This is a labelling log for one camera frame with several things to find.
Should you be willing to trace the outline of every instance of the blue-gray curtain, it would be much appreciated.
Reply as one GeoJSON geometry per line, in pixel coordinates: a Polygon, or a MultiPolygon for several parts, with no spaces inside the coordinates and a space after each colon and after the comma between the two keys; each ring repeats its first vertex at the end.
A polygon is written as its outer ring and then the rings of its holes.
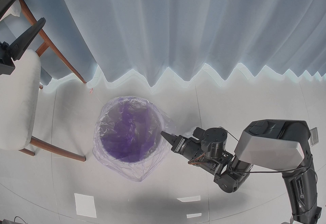
{"type": "MultiPolygon", "coordinates": [[[[25,1],[86,80],[96,63],[110,82],[134,68],[151,86],[168,66],[190,80],[204,63],[225,80],[239,62],[253,75],[264,65],[326,73],[326,0],[25,1]]],[[[54,63],[42,60],[49,75],[69,73],[54,63]]]]}

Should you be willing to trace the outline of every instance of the trash bin liner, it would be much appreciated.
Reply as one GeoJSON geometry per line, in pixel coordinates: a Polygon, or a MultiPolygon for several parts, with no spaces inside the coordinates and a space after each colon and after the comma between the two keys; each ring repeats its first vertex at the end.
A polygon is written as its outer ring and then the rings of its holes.
{"type": "Polygon", "coordinates": [[[166,157],[173,121],[146,99],[124,96],[102,108],[95,125],[93,154],[103,165],[132,181],[144,180],[166,157]]]}

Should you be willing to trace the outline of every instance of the robotic arm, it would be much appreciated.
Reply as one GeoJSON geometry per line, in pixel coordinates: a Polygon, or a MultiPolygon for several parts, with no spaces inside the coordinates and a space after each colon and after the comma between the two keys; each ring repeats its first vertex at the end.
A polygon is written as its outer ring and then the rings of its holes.
{"type": "Polygon", "coordinates": [[[254,121],[243,131],[235,155],[225,150],[228,132],[220,127],[197,127],[195,138],[166,132],[161,135],[174,153],[213,174],[214,182],[227,193],[239,189],[253,165],[281,172],[292,208],[291,224],[316,224],[320,218],[316,173],[308,144],[310,131],[305,121],[254,121]]]}

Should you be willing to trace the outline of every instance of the white tile floor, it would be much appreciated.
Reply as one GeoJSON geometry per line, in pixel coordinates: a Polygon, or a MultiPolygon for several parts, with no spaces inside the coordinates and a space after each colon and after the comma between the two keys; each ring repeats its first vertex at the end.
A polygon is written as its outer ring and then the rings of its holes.
{"type": "MultiPolygon", "coordinates": [[[[265,67],[253,77],[238,65],[223,81],[205,66],[190,82],[167,70],[150,88],[130,71],[108,83],[98,69],[94,79],[81,83],[74,75],[53,80],[39,91],[33,135],[75,153],[79,162],[35,149],[35,157],[0,151],[0,219],[22,217],[28,223],[172,223],[229,224],[289,221],[291,208],[279,173],[251,174],[235,193],[226,194],[213,176],[186,159],[169,153],[144,181],[135,183],[102,166],[92,155],[94,125],[102,106],[116,96],[147,98],[163,109],[182,134],[193,126],[223,126],[239,137],[253,120],[306,120],[318,127],[320,142],[312,148],[318,170],[318,204],[326,204],[326,77],[291,71],[278,75],[265,67]],[[76,214],[74,194],[94,197],[97,218],[76,214]],[[178,198],[200,196],[200,201],[178,198]],[[201,213],[187,218],[187,214],[201,213]]],[[[236,141],[228,138],[227,150],[236,141]]],[[[325,215],[319,223],[325,223],[325,215]]]]}

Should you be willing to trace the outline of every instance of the chair seat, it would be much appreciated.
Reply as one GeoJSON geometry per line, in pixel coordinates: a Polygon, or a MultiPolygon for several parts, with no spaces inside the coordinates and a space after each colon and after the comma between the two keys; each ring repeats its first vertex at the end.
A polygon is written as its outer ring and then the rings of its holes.
{"type": "Polygon", "coordinates": [[[39,94],[41,62],[26,50],[11,75],[0,75],[0,149],[21,150],[30,142],[39,94]]]}

